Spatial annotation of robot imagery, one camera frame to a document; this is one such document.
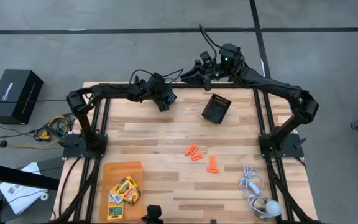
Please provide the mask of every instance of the wooden tabletop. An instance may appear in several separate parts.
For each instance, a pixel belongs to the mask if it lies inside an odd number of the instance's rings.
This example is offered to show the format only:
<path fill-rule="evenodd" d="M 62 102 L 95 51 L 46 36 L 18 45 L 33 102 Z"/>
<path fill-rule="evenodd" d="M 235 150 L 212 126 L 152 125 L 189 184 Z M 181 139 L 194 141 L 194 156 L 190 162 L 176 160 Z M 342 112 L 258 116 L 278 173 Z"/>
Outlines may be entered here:
<path fill-rule="evenodd" d="M 95 84 L 86 82 L 84 86 Z M 258 169 L 265 182 L 262 195 L 271 198 L 265 160 L 260 155 L 257 139 L 260 131 L 252 90 L 215 88 L 205 92 L 202 88 L 176 88 L 174 93 L 178 98 L 169 111 L 162 113 L 152 101 L 111 100 L 106 129 L 108 145 L 101 160 L 92 223 L 101 222 L 99 205 L 103 165 L 126 161 L 142 162 L 143 201 L 145 205 L 161 205 L 161 218 L 166 223 L 209 223 L 210 219 L 217 219 L 218 223 L 266 223 L 249 210 L 245 192 L 239 189 L 239 179 L 244 176 L 243 166 L 252 166 Z M 219 125 L 204 120 L 201 115 L 213 93 L 232 101 Z M 261 104 L 266 114 L 263 101 Z M 276 125 L 281 125 L 291 116 L 285 99 L 270 95 L 270 104 Z M 98 126 L 104 103 L 101 105 Z M 198 152 L 204 154 L 203 159 L 192 162 L 185 156 L 185 151 L 193 144 L 199 145 Z M 218 174 L 206 172 L 212 155 L 216 156 Z M 65 161 L 57 195 L 60 195 L 63 180 L 74 160 Z M 78 192 L 83 161 L 77 163 L 68 178 L 63 194 L 63 211 Z M 283 163 L 290 193 L 306 214 L 317 218 L 305 168 L 292 158 L 283 158 Z M 85 218 L 87 201 L 88 194 L 84 197 L 81 218 Z M 59 197 L 54 208 L 57 215 L 58 202 Z M 280 203 L 283 218 L 286 218 L 282 198 Z"/>

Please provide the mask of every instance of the black mesh basket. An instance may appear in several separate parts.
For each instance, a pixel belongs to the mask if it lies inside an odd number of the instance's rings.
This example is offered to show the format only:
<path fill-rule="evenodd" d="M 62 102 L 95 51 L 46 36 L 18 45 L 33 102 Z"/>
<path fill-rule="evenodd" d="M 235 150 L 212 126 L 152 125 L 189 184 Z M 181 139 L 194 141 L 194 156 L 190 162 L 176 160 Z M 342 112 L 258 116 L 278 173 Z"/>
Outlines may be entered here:
<path fill-rule="evenodd" d="M 212 123 L 220 124 L 230 104 L 230 100 L 213 94 L 203 111 L 203 117 Z"/>

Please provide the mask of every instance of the orange tray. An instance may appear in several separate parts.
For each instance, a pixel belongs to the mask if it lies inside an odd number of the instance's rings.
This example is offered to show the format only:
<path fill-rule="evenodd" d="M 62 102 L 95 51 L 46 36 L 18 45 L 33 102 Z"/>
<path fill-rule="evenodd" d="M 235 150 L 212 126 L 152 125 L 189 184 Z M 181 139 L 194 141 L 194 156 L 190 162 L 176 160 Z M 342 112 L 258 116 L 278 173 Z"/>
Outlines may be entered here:
<path fill-rule="evenodd" d="M 124 204 L 124 218 L 121 220 L 108 221 L 108 193 L 115 187 L 122 178 L 131 176 L 138 185 L 138 189 L 143 192 L 143 167 L 140 161 L 134 162 L 114 162 L 104 165 L 102 178 L 102 192 L 100 200 L 99 218 L 102 222 L 122 222 L 140 220 L 146 215 L 146 208 L 143 203 L 143 195 L 133 205 Z"/>

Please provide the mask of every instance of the gray floor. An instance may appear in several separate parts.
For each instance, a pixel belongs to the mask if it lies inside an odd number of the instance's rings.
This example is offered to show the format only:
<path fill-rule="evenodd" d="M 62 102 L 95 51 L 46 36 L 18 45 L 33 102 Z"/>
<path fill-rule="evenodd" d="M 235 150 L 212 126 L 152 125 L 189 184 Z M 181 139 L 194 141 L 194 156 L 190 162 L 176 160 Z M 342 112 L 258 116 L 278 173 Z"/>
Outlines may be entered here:
<path fill-rule="evenodd" d="M 262 27 L 358 27 L 358 1 L 257 1 Z M 248 1 L 0 0 L 0 29 L 115 29 L 253 27 Z M 242 47 L 261 72 L 255 34 L 211 34 Z M 315 121 L 298 128 L 319 219 L 358 223 L 358 33 L 264 34 L 273 78 L 302 86 L 320 103 Z M 137 68 L 168 73 L 191 68 L 208 45 L 199 34 L 0 35 L 0 76 L 32 69 L 45 82 L 40 99 L 63 99 L 84 81 L 124 81 Z M 63 103 L 38 103 L 28 126 L 69 112 Z M 0 129 L 0 135 L 11 134 Z M 11 143 L 32 144 L 23 137 Z M 19 167 L 61 156 L 62 150 L 0 149 L 0 164 Z M 49 211 L 34 214 L 45 222 Z"/>

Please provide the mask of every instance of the white paper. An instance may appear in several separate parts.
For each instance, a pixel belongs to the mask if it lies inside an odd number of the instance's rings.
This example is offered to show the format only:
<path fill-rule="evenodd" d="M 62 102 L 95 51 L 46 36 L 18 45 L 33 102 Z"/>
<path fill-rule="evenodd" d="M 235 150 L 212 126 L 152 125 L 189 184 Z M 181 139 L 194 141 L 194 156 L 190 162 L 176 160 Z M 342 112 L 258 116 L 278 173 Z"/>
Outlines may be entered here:
<path fill-rule="evenodd" d="M 41 175 L 36 162 L 30 163 L 29 165 L 21 169 L 21 171 L 31 172 L 33 174 Z M 4 195 L 4 197 L 6 198 L 6 200 L 10 202 L 9 204 L 16 215 L 21 214 L 26 208 L 28 208 L 39 197 L 41 197 L 42 194 L 48 191 L 46 189 L 39 189 L 36 187 L 25 187 L 19 184 L 9 184 L 5 182 L 0 184 L 0 190 Z"/>

